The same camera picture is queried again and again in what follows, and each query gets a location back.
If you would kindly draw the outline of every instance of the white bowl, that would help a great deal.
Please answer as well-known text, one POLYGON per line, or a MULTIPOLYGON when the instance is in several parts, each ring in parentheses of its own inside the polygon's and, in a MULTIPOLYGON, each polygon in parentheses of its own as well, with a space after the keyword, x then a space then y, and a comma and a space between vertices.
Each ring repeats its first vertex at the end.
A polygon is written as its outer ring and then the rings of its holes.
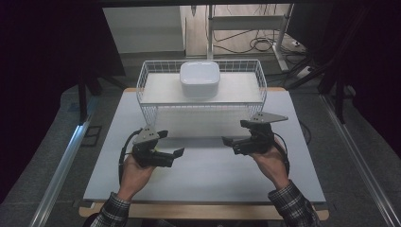
POLYGON ((190 61, 181 66, 183 94, 189 98, 210 98, 218 93, 220 70, 213 61, 190 61))

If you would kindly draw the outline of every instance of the plaid sleeve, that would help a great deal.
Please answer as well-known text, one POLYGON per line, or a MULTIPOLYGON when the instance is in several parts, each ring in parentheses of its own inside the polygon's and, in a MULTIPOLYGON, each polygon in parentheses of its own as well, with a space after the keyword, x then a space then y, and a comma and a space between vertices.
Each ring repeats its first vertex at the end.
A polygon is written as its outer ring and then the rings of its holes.
POLYGON ((312 205, 292 181, 279 191, 271 191, 269 199, 288 226, 321 226, 312 205))
POLYGON ((120 200, 117 194, 112 192, 91 227, 124 226, 127 222, 130 205, 130 202, 120 200))

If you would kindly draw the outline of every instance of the white wire basket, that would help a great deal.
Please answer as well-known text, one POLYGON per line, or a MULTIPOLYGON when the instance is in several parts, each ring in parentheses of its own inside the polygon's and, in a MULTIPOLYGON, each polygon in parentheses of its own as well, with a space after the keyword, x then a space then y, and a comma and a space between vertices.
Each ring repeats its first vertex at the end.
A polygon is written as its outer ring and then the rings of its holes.
POLYGON ((240 120, 262 111, 267 95, 259 60, 213 60, 220 70, 218 94, 191 99, 183 94, 181 65, 188 61, 145 61, 136 85, 147 124, 168 137, 249 136, 240 120))

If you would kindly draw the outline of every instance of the hand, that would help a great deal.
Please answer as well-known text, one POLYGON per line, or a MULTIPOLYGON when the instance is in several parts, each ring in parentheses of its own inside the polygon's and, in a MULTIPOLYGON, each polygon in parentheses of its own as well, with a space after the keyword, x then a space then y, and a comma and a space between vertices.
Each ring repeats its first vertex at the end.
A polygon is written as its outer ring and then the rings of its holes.
POLYGON ((142 168, 132 155, 128 155, 124 161, 124 172, 117 197, 124 201, 131 201, 132 197, 148 183, 155 168, 155 166, 142 168))
MULTIPOLYGON (((281 146, 277 138, 274 138, 274 140, 281 146)), ((250 156, 256 161, 262 173, 274 183, 277 190, 283 189, 289 185, 283 157, 275 146, 272 146, 266 153, 252 153, 250 156)))

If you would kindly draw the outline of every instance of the wall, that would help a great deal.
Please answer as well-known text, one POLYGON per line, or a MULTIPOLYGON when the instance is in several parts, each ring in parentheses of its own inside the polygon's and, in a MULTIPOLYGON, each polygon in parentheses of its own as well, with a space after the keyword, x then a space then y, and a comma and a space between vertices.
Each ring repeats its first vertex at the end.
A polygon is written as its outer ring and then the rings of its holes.
POLYGON ((118 53, 183 51, 180 7, 103 9, 118 53))

